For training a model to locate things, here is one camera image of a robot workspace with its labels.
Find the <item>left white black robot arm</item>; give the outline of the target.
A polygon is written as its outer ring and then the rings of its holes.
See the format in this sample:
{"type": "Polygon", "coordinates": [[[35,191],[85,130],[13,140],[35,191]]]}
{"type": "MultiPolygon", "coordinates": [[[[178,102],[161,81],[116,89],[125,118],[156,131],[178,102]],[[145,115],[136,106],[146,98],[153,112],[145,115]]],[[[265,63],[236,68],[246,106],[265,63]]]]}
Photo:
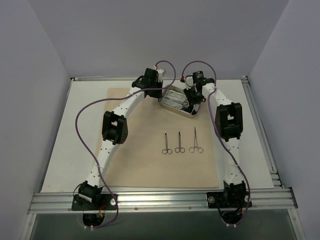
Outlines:
{"type": "Polygon", "coordinates": [[[101,203],[103,181],[101,176],[111,162],[111,159],[120,144],[123,144],[129,134],[127,118],[135,107],[146,98],[160,99],[163,96],[163,78],[165,70],[156,66],[147,68],[142,77],[135,80],[125,97],[111,97],[109,101],[119,101],[111,111],[106,111],[102,119],[102,144],[97,157],[94,158],[94,167],[78,189],[83,204],[90,210],[95,210],[101,203]]]}

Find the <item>stainless steel instrument tray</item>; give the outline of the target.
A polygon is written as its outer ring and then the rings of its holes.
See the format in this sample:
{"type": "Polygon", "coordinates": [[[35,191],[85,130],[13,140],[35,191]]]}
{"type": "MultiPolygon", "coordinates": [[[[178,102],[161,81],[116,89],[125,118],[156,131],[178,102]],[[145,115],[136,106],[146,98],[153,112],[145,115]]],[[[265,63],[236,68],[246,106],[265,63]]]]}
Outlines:
{"type": "Polygon", "coordinates": [[[193,112],[191,114],[189,114],[188,112],[181,111],[182,104],[173,102],[170,99],[167,99],[165,97],[165,93],[168,90],[172,90],[172,91],[176,91],[176,92],[184,94],[184,89],[183,88],[180,88],[180,87],[177,87],[177,86],[174,86],[174,85],[172,85],[169,88],[165,89],[163,91],[162,98],[158,99],[159,105],[162,108],[167,109],[167,110],[169,110],[171,112],[174,112],[176,114],[182,115],[182,116],[187,117],[187,118],[194,118],[198,114],[198,111],[200,110],[201,104],[193,105],[193,112]]]}

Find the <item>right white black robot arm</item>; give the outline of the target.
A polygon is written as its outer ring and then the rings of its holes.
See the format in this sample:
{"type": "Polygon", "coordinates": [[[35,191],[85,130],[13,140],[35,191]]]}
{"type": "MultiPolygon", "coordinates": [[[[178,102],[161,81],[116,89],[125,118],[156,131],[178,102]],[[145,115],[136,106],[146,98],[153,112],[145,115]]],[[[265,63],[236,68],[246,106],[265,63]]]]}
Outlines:
{"type": "Polygon", "coordinates": [[[246,178],[240,170],[240,137],[243,132],[243,111],[239,102],[234,102],[216,87],[213,78],[206,78],[202,71],[196,71],[180,81],[185,84],[184,94],[190,105],[207,102],[214,133],[221,144],[225,163],[222,200],[227,206],[234,206],[247,195],[246,178]]]}

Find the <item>steel forceps clamp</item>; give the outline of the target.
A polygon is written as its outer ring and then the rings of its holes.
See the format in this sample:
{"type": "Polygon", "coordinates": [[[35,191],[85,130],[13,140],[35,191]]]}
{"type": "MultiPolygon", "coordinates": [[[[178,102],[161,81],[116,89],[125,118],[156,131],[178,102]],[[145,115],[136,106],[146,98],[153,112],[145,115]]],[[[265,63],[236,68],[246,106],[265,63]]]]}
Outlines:
{"type": "Polygon", "coordinates": [[[193,139],[193,146],[189,148],[190,153],[198,152],[199,154],[202,154],[204,152],[203,148],[198,145],[198,139],[197,139],[197,130],[196,127],[194,127],[194,139],[193,139]]]}

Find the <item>steel surgical scissors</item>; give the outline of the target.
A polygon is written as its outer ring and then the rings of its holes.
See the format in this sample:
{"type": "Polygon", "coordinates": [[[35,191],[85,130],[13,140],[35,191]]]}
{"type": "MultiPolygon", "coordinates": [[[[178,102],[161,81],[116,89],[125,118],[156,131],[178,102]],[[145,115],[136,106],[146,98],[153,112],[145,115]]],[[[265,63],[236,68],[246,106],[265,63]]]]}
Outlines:
{"type": "Polygon", "coordinates": [[[178,130],[178,146],[174,149],[176,153],[185,153],[185,148],[182,147],[181,131],[178,130]]]}

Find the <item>steel needle holder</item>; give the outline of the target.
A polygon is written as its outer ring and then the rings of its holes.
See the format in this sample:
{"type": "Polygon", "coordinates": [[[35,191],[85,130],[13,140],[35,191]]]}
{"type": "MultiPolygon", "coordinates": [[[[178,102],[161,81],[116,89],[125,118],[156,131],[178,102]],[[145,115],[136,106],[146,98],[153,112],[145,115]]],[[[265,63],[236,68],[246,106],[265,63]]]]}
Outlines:
{"type": "Polygon", "coordinates": [[[191,114],[193,112],[193,109],[194,109],[194,106],[191,104],[189,105],[189,102],[186,100],[182,103],[182,106],[181,106],[181,111],[183,112],[186,112],[186,113],[189,113],[191,114]]]}

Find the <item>beige surgical wrap cloth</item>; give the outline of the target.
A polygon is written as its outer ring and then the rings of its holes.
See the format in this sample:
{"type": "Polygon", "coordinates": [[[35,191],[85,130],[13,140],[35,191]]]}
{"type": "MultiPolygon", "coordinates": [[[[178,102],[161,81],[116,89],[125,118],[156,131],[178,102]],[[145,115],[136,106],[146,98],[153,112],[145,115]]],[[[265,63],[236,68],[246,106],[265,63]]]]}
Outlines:
{"type": "Polygon", "coordinates": [[[146,97],[127,119],[128,137],[119,145],[104,174],[110,187],[214,188],[222,185],[212,138],[208,105],[188,118],[160,106],[146,97]],[[190,153],[196,127],[198,146],[203,153],[190,153]],[[176,153],[178,131],[185,153],[176,153]],[[172,154],[162,154],[165,131],[172,154]]]}

